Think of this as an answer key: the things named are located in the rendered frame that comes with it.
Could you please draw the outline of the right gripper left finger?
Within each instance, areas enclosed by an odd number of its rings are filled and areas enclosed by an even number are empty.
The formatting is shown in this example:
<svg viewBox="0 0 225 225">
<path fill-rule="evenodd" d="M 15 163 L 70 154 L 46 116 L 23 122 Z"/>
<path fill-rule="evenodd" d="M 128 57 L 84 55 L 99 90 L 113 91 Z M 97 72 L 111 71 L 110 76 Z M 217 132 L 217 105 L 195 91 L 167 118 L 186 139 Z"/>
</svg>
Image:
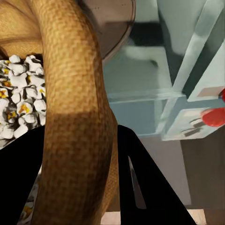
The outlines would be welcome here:
<svg viewBox="0 0 225 225">
<path fill-rule="evenodd" d="M 0 225 L 16 225 L 40 173 L 45 125 L 0 149 Z"/>
</svg>

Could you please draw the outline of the microwave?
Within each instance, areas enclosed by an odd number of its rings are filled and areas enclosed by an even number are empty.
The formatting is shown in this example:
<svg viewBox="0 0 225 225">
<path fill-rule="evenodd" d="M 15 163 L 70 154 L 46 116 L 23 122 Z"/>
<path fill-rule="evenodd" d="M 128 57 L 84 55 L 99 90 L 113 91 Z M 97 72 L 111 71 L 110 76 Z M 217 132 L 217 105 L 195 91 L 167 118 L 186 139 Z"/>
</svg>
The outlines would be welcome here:
<svg viewBox="0 0 225 225">
<path fill-rule="evenodd" d="M 75 0 L 100 45 L 108 102 L 225 102 L 225 0 Z"/>
</svg>

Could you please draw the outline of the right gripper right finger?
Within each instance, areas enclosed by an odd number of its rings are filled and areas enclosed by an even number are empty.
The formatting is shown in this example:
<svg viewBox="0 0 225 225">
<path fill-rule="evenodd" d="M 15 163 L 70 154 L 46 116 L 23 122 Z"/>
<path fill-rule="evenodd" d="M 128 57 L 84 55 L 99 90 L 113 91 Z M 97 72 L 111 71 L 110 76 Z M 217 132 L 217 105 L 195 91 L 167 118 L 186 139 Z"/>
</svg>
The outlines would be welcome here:
<svg viewBox="0 0 225 225">
<path fill-rule="evenodd" d="M 118 125 L 121 225 L 197 225 L 136 133 Z M 135 204 L 130 156 L 147 209 Z"/>
</svg>

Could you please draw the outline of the popcorn bag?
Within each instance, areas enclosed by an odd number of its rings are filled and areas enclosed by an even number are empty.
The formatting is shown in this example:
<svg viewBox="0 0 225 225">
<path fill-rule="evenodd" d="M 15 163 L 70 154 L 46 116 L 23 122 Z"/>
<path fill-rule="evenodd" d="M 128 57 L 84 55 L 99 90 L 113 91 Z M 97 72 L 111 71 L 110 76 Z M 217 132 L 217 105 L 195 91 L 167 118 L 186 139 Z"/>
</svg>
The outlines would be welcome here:
<svg viewBox="0 0 225 225">
<path fill-rule="evenodd" d="M 0 60 L 41 61 L 46 115 L 30 225 L 101 225 L 119 184 L 118 122 L 96 32 L 75 0 L 0 0 Z"/>
</svg>

